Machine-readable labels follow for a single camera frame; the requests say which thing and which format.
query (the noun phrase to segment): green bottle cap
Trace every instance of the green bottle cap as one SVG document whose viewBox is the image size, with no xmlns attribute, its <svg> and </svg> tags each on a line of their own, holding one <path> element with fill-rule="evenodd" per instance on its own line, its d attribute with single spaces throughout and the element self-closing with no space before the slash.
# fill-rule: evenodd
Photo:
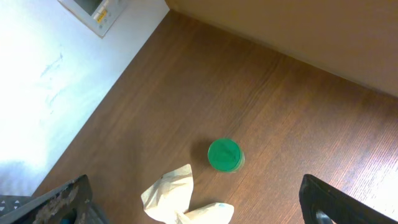
<svg viewBox="0 0 398 224">
<path fill-rule="evenodd" d="M 244 164 L 242 150 L 230 139 L 218 139 L 211 143 L 208 158 L 211 166 L 222 172 L 237 171 Z"/>
</svg>

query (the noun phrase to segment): beige napkin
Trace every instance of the beige napkin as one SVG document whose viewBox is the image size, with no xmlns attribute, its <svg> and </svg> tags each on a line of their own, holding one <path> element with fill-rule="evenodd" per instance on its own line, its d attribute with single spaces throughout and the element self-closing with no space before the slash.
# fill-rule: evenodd
<svg viewBox="0 0 398 224">
<path fill-rule="evenodd" d="M 166 224 L 227 224 L 234 207 L 213 203 L 188 212 L 193 190 L 191 165 L 164 174 L 141 195 L 144 211 L 154 220 Z"/>
</svg>

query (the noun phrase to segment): white floor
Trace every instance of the white floor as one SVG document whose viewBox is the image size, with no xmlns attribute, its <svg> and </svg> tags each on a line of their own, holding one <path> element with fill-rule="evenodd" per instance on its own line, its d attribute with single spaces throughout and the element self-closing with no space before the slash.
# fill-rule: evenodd
<svg viewBox="0 0 398 224">
<path fill-rule="evenodd" d="M 0 195 L 31 195 L 169 11 L 132 0 L 103 39 L 57 0 L 0 1 Z"/>
</svg>

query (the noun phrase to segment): wood grain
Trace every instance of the wood grain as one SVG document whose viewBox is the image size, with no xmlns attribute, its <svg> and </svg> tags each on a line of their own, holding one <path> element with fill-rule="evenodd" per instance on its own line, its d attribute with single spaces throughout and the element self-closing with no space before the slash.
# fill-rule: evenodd
<svg viewBox="0 0 398 224">
<path fill-rule="evenodd" d="M 140 194 L 190 163 L 190 208 L 230 203 L 231 223 L 303 223 L 306 173 L 398 219 L 397 134 L 397 99 L 170 12 L 35 195 L 88 174 L 113 223 L 156 223 Z M 223 137 L 237 173 L 207 161 Z"/>
</svg>

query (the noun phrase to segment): yellow label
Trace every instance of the yellow label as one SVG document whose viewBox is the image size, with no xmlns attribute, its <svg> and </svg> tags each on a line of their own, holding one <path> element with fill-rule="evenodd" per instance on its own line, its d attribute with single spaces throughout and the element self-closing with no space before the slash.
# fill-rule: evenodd
<svg viewBox="0 0 398 224">
<path fill-rule="evenodd" d="M 101 14 L 98 16 L 98 18 L 97 18 L 97 23 L 100 23 L 100 22 L 102 21 L 102 19 L 104 19 L 104 17 L 106 16 L 106 13 L 107 13 L 107 11 L 106 11 L 106 9 L 104 9 L 104 10 L 101 12 Z"/>
</svg>

